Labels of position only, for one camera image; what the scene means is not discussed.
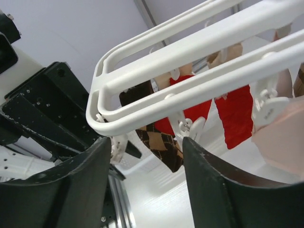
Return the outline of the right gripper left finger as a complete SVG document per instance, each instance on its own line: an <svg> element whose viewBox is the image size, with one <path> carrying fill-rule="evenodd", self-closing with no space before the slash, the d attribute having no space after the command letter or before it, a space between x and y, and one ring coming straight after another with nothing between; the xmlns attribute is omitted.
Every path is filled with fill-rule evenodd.
<svg viewBox="0 0 304 228"><path fill-rule="evenodd" d="M111 140L25 180L0 185L2 228L99 228Z"/></svg>

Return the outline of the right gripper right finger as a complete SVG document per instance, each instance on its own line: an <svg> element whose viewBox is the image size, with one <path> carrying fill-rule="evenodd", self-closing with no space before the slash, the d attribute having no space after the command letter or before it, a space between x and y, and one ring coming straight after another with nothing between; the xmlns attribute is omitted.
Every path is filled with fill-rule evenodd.
<svg viewBox="0 0 304 228"><path fill-rule="evenodd" d="M194 226L301 228L304 184L258 177L213 155L194 140L182 142Z"/></svg>

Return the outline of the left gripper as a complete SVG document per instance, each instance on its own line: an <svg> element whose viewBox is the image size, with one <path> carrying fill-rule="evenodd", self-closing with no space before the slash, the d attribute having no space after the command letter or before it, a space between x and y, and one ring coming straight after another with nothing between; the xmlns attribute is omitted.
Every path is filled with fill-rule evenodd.
<svg viewBox="0 0 304 228"><path fill-rule="evenodd" d="M52 154L79 154L98 138L85 118L88 92L65 62L39 70L5 99L1 115Z"/></svg>

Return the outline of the brown checkered sock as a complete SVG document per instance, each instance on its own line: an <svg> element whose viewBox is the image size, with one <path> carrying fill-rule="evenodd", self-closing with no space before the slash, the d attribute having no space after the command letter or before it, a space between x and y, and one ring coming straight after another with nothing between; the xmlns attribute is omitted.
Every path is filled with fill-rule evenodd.
<svg viewBox="0 0 304 228"><path fill-rule="evenodd" d="M143 82L119 94L121 106L140 100L153 94L150 81ZM135 130L141 142L172 172L177 172L183 165L183 155L173 136L162 133L151 123Z"/></svg>

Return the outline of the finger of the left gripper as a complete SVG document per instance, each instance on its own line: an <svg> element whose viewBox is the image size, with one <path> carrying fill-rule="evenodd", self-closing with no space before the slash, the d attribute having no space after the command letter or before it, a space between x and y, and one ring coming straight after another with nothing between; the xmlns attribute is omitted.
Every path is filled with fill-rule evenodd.
<svg viewBox="0 0 304 228"><path fill-rule="evenodd" d="M115 165L121 162L125 153L137 159L142 157L142 153L129 140L123 142L122 144L119 141L111 140L111 143L112 147L109 175L123 181L125 180L125 176L115 167Z"/></svg>

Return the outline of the white plastic sock hanger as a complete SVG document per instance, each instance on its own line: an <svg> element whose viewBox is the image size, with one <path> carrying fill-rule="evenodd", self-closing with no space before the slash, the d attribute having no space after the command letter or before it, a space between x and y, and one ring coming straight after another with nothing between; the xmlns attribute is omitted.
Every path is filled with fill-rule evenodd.
<svg viewBox="0 0 304 228"><path fill-rule="evenodd" d="M171 119L182 111L250 83L256 124L270 123L286 105L276 98L279 75L304 60L304 32L291 34L301 0L262 0L213 22L234 0L208 0L110 49L97 63L86 120L117 136Z"/></svg>

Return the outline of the white hanger end clip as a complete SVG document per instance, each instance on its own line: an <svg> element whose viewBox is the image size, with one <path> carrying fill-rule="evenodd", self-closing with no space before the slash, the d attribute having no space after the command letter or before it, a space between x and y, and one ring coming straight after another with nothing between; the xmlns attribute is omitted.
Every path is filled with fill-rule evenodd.
<svg viewBox="0 0 304 228"><path fill-rule="evenodd" d="M112 136L111 138L111 164L118 164L125 153L127 143L128 143L128 136L127 134L122 134L118 136Z"/></svg>

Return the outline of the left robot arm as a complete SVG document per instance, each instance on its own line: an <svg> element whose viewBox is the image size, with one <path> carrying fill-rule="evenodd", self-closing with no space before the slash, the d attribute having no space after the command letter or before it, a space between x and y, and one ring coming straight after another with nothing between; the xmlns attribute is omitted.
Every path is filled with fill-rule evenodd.
<svg viewBox="0 0 304 228"><path fill-rule="evenodd" d="M0 15L0 180L26 179L88 149L88 92L65 62L43 67L13 46L20 32Z"/></svg>

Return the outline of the red sock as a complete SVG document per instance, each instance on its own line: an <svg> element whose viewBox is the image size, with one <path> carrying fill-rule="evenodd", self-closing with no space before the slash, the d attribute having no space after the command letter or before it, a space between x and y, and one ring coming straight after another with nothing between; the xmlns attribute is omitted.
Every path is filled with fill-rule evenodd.
<svg viewBox="0 0 304 228"><path fill-rule="evenodd" d="M252 135L253 121L251 118L253 98L250 86L246 85L226 96L205 101L184 110L186 118L193 122L203 117L206 120L218 114L224 129L225 143L233 149Z"/></svg>

